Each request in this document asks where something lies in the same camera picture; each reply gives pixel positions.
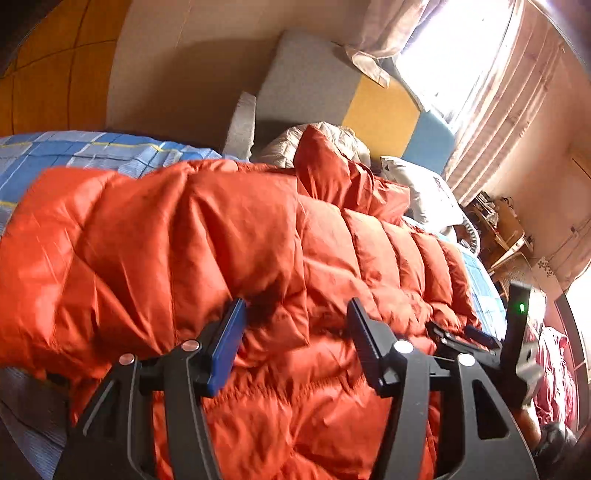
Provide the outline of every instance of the striped curtain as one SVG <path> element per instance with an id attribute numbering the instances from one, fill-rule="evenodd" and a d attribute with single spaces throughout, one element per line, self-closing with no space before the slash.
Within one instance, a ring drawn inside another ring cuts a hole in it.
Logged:
<path id="1" fill-rule="evenodd" d="M 462 112 L 457 146 L 443 176 L 468 204 L 500 168 L 540 110 L 563 40 L 534 6 L 517 0 L 482 88 Z"/>

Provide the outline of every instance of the silver screw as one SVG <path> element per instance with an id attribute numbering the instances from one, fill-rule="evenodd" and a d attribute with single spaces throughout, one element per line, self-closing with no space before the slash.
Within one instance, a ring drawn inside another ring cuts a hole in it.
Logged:
<path id="1" fill-rule="evenodd" d="M 199 350 L 200 347 L 201 344 L 197 340 L 187 340 L 186 342 L 183 342 L 183 350 L 185 350 L 185 352 L 194 352 Z"/>
<path id="2" fill-rule="evenodd" d="M 132 353 L 124 353 L 119 357 L 119 363 L 121 365 L 130 365 L 135 362 L 135 355 Z"/>

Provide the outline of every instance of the orange puffer jacket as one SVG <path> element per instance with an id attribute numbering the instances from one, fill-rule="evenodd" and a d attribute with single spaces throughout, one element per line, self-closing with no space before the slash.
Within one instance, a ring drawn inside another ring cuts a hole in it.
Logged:
<path id="1" fill-rule="evenodd" d="M 205 403 L 223 477 L 367 478 L 390 400 L 363 377 L 348 301 L 427 353 L 428 320 L 452 332 L 478 321 L 460 252 L 401 219 L 406 187 L 347 163 L 313 128 L 294 165 L 179 163 L 139 180 L 47 170 L 0 244 L 0 366 L 70 378 L 76 417 L 119 355 L 168 352 L 243 297 L 243 344 Z M 438 428 L 434 402 L 421 479 Z"/>

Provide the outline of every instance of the bright window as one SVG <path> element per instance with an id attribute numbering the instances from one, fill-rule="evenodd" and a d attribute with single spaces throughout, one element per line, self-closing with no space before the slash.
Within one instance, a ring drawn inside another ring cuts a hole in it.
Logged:
<path id="1" fill-rule="evenodd" d="M 493 65 L 512 4 L 509 0 L 441 0 L 396 62 L 409 87 L 452 128 Z"/>

